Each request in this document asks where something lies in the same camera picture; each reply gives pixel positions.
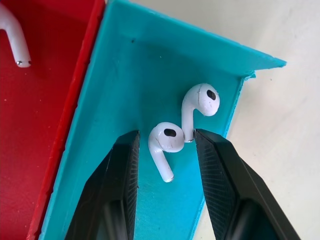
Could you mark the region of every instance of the white earbud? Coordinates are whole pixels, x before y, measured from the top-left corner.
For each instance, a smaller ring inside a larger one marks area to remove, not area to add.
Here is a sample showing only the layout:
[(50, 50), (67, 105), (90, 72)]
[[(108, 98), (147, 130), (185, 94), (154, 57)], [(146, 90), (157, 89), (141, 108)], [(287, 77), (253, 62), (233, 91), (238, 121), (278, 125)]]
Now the white earbud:
[(194, 140), (194, 110), (198, 109), (205, 116), (213, 116), (219, 105), (219, 94), (210, 84), (195, 85), (186, 93), (181, 108), (181, 126), (186, 143)]
[(14, 61), (20, 68), (31, 65), (24, 32), (15, 16), (0, 2), (0, 29), (6, 31)]
[(184, 148), (184, 133), (180, 127), (170, 122), (161, 122), (149, 135), (149, 150), (158, 171), (166, 183), (174, 179), (174, 174), (167, 162), (164, 151), (177, 153)]

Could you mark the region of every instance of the white table surface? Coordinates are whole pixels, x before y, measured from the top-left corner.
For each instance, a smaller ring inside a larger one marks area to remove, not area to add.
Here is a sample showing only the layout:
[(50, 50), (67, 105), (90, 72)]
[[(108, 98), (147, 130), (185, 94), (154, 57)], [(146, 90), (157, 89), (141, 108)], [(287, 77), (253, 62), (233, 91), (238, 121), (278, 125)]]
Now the white table surface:
[[(244, 84), (228, 139), (301, 239), (320, 239), (320, 1), (133, 2), (287, 61)], [(215, 239), (206, 207), (194, 239)]]

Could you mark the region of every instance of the teal bin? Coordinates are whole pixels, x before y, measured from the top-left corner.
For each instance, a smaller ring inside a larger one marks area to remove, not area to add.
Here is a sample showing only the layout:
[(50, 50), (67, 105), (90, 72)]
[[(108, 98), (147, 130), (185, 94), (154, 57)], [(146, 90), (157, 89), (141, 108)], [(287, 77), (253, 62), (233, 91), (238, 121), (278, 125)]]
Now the teal bin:
[(117, 137), (136, 129), (141, 141), (134, 239), (192, 239), (204, 206), (196, 145), (166, 154), (174, 181), (165, 183), (149, 153), (150, 131), (160, 122), (181, 126), (184, 95), (209, 83), (219, 93), (220, 108), (211, 117), (194, 111), (194, 127), (226, 136), (244, 81), (255, 70), (285, 64), (140, 5), (110, 0), (40, 239), (64, 239), (86, 180)]

